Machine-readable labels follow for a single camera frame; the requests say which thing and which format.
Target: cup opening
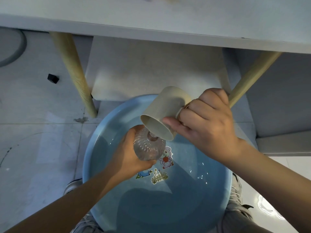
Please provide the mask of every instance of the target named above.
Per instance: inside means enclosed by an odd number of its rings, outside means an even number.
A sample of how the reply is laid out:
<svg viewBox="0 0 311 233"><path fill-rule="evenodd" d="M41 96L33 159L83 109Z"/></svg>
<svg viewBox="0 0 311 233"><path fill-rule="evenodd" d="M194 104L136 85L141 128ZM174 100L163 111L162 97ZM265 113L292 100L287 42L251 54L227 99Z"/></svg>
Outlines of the cup opening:
<svg viewBox="0 0 311 233"><path fill-rule="evenodd" d="M173 140L171 132L161 122L148 115L141 115L140 119L146 128L157 137L163 140Z"/></svg>

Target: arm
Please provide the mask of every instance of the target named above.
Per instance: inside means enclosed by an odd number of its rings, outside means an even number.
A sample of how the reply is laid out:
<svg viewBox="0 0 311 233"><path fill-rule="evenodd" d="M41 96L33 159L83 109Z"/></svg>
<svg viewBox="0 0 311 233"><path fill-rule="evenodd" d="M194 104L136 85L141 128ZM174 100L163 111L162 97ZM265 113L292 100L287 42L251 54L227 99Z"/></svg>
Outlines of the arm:
<svg viewBox="0 0 311 233"><path fill-rule="evenodd" d="M311 181L266 157L235 135L227 94L208 89L170 125L210 158L257 190L299 232L311 232Z"/></svg>
<svg viewBox="0 0 311 233"><path fill-rule="evenodd" d="M155 160L139 160L134 152L134 136L136 131L142 128L143 125L138 125L128 131L102 172L21 221L6 233L70 232L107 192L122 181L155 164Z"/></svg>

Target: person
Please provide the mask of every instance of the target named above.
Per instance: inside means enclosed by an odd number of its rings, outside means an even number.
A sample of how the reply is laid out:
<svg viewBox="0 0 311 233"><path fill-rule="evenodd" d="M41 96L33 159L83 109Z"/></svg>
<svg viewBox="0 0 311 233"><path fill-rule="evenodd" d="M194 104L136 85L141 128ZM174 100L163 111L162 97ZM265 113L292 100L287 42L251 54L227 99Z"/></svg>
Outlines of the person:
<svg viewBox="0 0 311 233"><path fill-rule="evenodd" d="M231 196L217 226L218 232L270 232L253 222L250 206L242 205L242 188L237 176L258 191L298 232L311 232L311 181L235 135L224 90L207 89L181 111L180 121L166 117L163 122L205 155L233 171ZM89 210L116 185L156 163L141 161L135 155L133 140L142 127L137 125L127 132L103 171L84 184L81 180L72 182L63 197L6 232L103 232Z"/></svg>

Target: person's left hand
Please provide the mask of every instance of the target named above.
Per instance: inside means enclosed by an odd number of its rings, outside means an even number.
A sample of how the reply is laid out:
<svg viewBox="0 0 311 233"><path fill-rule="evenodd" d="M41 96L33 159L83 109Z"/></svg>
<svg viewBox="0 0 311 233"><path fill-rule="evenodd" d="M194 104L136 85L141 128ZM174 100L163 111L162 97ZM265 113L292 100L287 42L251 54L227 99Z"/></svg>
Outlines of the person's left hand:
<svg viewBox="0 0 311 233"><path fill-rule="evenodd" d="M117 170L116 175L120 181L130 179L143 170L151 168L156 160L141 161L134 152L135 133L143 129L144 125L132 127L120 141L109 165Z"/></svg>

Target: gray hose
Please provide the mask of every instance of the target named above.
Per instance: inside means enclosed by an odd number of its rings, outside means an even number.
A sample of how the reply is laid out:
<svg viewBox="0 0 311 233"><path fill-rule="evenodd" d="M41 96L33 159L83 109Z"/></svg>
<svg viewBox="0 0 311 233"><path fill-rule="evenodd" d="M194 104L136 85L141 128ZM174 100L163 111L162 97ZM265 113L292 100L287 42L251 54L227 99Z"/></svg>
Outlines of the gray hose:
<svg viewBox="0 0 311 233"><path fill-rule="evenodd" d="M26 39L25 34L19 29L12 28L11 30L19 33L19 35L21 37L21 43L20 43L18 49L11 56L0 61L0 67L6 66L6 65L16 61L24 53L26 46L27 46L27 39Z"/></svg>

